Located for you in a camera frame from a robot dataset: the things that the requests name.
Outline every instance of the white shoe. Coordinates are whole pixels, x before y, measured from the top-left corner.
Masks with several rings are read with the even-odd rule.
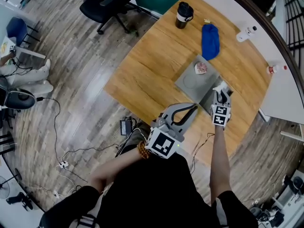
[[[48,59],[44,66],[47,66],[48,69],[50,69],[50,67],[51,67],[51,60]]]

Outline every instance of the travel mug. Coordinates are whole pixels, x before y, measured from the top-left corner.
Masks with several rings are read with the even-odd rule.
[[[193,19],[193,8],[186,2],[180,2],[179,8],[177,9],[177,17],[175,25],[179,29],[186,27],[187,22]]]

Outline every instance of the white desk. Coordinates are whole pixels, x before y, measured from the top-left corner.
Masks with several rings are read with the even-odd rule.
[[[1,53],[0,53],[0,54],[1,54],[1,57],[6,56],[6,55],[9,54],[9,52],[10,52],[10,49],[9,49],[9,48],[10,48],[10,46],[15,46],[15,45],[16,45],[11,39],[9,39],[7,36],[5,36],[4,39],[3,39],[3,42],[2,42],[2,44],[1,44],[1,50],[2,50],[2,45],[3,45],[4,43],[6,43],[6,48],[5,48],[5,50],[4,50],[3,53],[2,53],[2,51],[1,51]],[[42,54],[40,54],[40,53],[33,52],[33,51],[27,50],[27,49],[22,48],[22,47],[16,47],[16,57],[19,57],[20,54],[21,54],[22,52],[23,52],[23,53],[26,53],[26,54],[29,54],[29,55],[33,55],[33,56],[35,56],[35,57],[42,58],[42,59],[45,59],[45,58],[46,58],[45,55],[42,55]]]

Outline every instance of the fan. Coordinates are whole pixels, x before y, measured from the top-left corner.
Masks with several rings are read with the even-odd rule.
[[[20,172],[17,169],[15,169],[15,172],[16,172],[16,175],[14,175],[13,177],[11,177],[8,180],[5,180],[2,176],[0,176],[0,199],[6,199],[9,196],[10,186],[8,184],[8,181],[10,181],[16,177],[19,177],[19,179],[22,180]]]

